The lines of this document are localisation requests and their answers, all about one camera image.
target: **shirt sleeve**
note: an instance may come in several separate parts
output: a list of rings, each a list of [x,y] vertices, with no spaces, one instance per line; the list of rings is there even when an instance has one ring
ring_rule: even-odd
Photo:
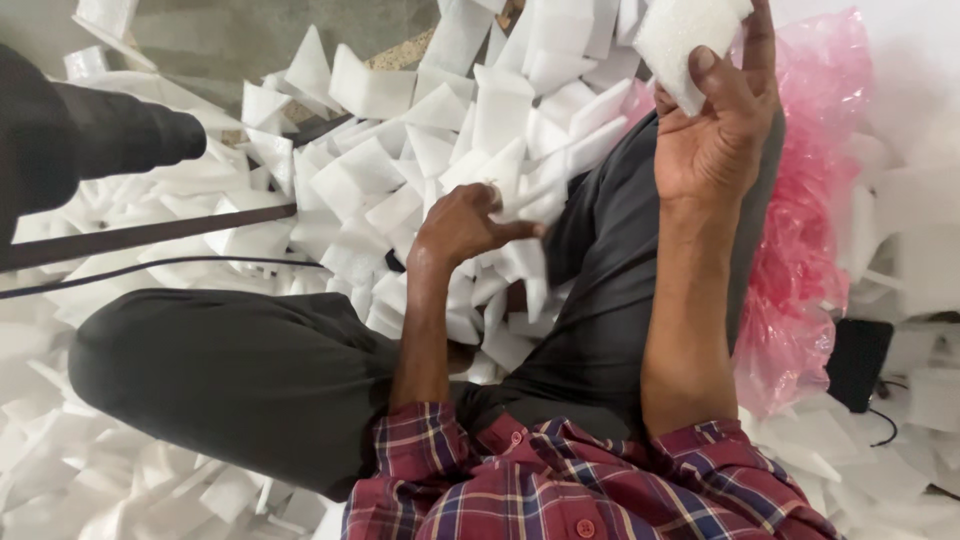
[[[776,538],[841,538],[803,490],[754,447],[737,421],[717,421],[653,441],[664,476]]]
[[[466,470],[467,434],[453,404],[416,403],[380,420],[373,446],[377,473],[350,493],[346,538],[413,538],[434,503]]]

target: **plaid shirt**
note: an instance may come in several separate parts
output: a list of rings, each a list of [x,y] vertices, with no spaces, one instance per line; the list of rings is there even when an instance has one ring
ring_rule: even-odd
[[[379,472],[356,484],[352,538],[838,538],[740,430],[710,422],[600,441],[564,418],[503,414],[471,443],[453,405],[418,403],[374,430]]]

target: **red button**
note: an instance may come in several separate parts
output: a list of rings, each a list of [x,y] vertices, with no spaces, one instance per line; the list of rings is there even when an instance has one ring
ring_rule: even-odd
[[[596,529],[593,528],[593,522],[591,520],[580,520],[577,524],[577,534],[581,538],[593,538],[593,534],[596,532]]]

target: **fingernail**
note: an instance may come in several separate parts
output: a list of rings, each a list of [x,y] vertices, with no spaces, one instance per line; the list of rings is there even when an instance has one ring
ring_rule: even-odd
[[[697,49],[693,51],[693,54],[697,60],[697,71],[701,73],[710,71],[716,62],[716,55],[714,55],[713,51],[706,45],[697,47]]]

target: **pants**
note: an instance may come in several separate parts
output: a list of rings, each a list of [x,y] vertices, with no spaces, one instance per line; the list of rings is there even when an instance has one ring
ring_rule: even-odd
[[[502,384],[452,384],[468,430],[505,409],[528,426],[566,416],[600,438],[638,434],[657,277],[657,128],[651,113],[573,188],[545,249],[551,284],[576,285],[555,329]],[[781,115],[742,207],[731,346],[783,136]],[[343,501],[375,472],[370,427],[386,410],[398,357],[397,344],[367,329],[340,294],[149,289],[92,316],[69,368],[76,392],[106,414]]]

